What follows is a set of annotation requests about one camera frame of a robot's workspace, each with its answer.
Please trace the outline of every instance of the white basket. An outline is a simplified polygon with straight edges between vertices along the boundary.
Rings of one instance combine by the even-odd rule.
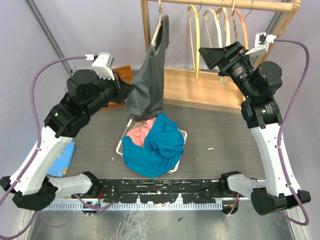
[[[121,136],[121,139],[118,143],[118,146],[116,146],[116,153],[119,154],[121,157],[123,157],[123,153],[122,153],[122,139],[127,135],[127,132],[129,132],[133,126],[136,124],[136,122],[132,119],[129,120],[128,124],[126,125],[125,129],[124,129],[124,132]],[[187,136],[188,134],[185,132],[185,131],[182,131],[179,129],[179,131],[182,133],[182,136],[183,136],[183,139],[184,139],[184,144],[183,144],[183,147],[185,146],[186,144],[186,140],[187,140]],[[179,159],[179,161],[176,163],[176,165],[174,166],[174,168],[172,168],[170,171],[168,171],[167,173],[168,174],[173,174],[175,171],[177,171],[178,169],[178,166],[179,166],[179,163],[180,163],[180,160],[181,160],[181,157]]]

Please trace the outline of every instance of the gray table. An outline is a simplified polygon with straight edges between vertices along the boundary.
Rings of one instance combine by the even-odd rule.
[[[265,177],[257,144],[241,114],[168,104],[163,111],[188,136],[178,170],[162,178],[218,179],[235,170],[250,178]],[[144,178],[116,153],[128,119],[124,107],[94,115],[75,138],[67,176],[91,171],[98,178]]]

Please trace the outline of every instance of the wooden rack post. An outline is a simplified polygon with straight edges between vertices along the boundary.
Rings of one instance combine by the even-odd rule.
[[[141,0],[144,41],[146,49],[151,42],[148,1]],[[194,4],[200,5],[201,0],[162,0],[163,3]],[[236,0],[235,8],[253,9],[260,11],[284,13],[278,21],[272,35],[281,37],[290,21],[300,8],[301,0],[292,2],[270,2],[255,0],[252,8],[251,0]],[[222,0],[202,0],[203,6],[222,7]],[[224,0],[223,6],[231,8],[233,0]],[[274,48],[272,44],[269,51],[258,57],[253,65],[255,68],[265,61]],[[200,71],[199,80],[196,81],[193,70],[166,67],[164,69],[164,102],[168,104],[217,110],[223,112],[240,113],[242,94],[238,93],[238,87],[229,78],[228,83],[220,83],[217,73]]]

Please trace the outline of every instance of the gray wall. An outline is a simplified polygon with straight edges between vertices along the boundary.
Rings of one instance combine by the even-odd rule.
[[[29,92],[31,80],[45,63],[57,57],[27,5],[21,0],[0,2],[0,176],[14,173],[36,141]],[[49,68],[35,88],[36,107],[42,122],[65,89],[67,72],[62,65]],[[17,233],[22,210],[12,195],[0,207],[0,234]]]
[[[310,225],[306,231],[310,239],[319,239],[320,207],[320,111],[319,111],[319,14],[312,9],[319,9],[320,2],[303,0],[301,8],[283,34],[283,39],[300,40],[307,44],[310,50],[311,63],[305,84],[292,109],[287,127],[284,130],[289,159],[294,174],[302,189],[310,191],[311,203],[306,204],[310,217]],[[268,60],[278,63],[283,71],[283,86],[275,97],[282,115],[300,81],[304,66],[304,50],[291,43],[277,43]]]
[[[83,55],[99,52],[110,52],[115,56],[114,66],[131,65],[140,68],[145,58],[145,41],[142,24],[140,0],[36,0],[48,25],[65,55]],[[193,68],[189,34],[188,5],[162,3],[163,14],[169,16],[169,47],[166,51],[166,66],[177,68]],[[207,9],[203,6],[199,12],[201,45],[209,47],[207,30],[203,14]],[[241,10],[245,16],[249,10]],[[264,32],[273,12],[252,11],[247,18],[249,44],[254,46],[255,34]],[[158,3],[149,2],[151,37],[157,26],[159,12]],[[242,43],[243,33],[240,21],[237,21],[239,41]],[[209,16],[211,40],[217,42],[212,15]],[[234,35],[231,24],[231,35]],[[77,62],[77,67],[89,66],[85,62]],[[206,67],[201,59],[201,66]]]

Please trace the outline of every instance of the hanging gray garment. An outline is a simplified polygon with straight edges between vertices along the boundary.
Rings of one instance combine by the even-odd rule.
[[[151,119],[162,113],[165,54],[168,45],[169,18],[164,15],[155,46],[150,44],[139,73],[131,81],[134,90],[127,98],[125,109],[135,115],[132,116],[135,121]]]

